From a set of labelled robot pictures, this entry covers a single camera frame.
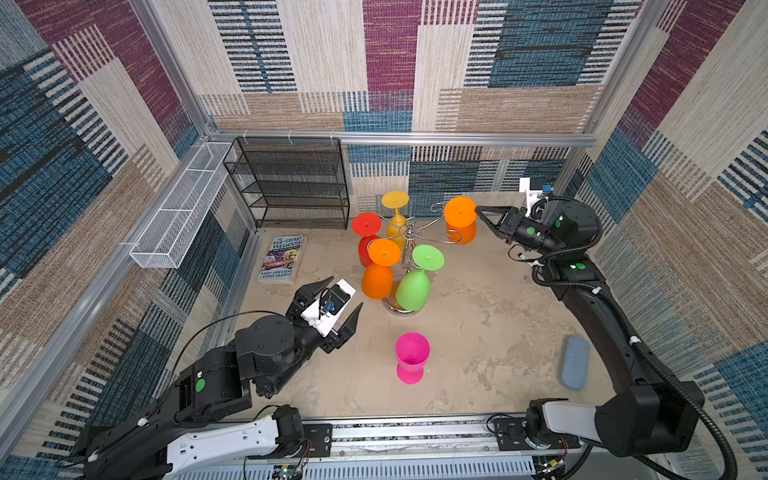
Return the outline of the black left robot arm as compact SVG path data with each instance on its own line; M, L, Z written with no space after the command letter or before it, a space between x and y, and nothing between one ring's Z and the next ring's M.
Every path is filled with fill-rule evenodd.
M306 284L284 314L257 311L233 340L183 369L159 399L112 428L86 428L75 447L85 479L177 479L228 458L284 458L308 446L297 408L219 427L255 396L275 397L312 358L356 333L361 309L345 310L356 290L345 280Z

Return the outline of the pink plastic wine glass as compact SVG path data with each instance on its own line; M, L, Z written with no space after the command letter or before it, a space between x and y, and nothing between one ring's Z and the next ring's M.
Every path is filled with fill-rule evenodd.
M429 359L431 346L426 337L417 332L402 335L395 344L397 376L407 385L419 383Z

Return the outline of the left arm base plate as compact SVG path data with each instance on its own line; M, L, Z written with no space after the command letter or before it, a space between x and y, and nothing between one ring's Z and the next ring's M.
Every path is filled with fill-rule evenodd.
M300 450L304 459L329 458L333 441L331 423L304 423L305 443Z

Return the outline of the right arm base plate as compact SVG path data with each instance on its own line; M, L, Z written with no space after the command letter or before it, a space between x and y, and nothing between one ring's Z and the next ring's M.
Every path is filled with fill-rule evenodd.
M556 434L540 430L530 434L524 417L510 414L494 414L486 419L486 429L496 439L502 452L528 451L578 451L582 448L580 440L572 435Z

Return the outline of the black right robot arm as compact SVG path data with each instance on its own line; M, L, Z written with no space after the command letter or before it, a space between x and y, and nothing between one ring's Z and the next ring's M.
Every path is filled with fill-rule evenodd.
M552 290L574 315L600 355L615 391L598 406L567 399L533 400L526 411L527 441L539 447L570 435L616 457L633 457L656 473L676 473L651 460L653 454L682 452L697 425L713 437L723 458L722 478L734 479L738 464L717 423L705 411L705 397L693 381L681 381L648 347L614 298L606 278L587 252L603 228L589 205L564 199L550 225L513 206L478 206L477 217L509 245L538 253L531 278Z

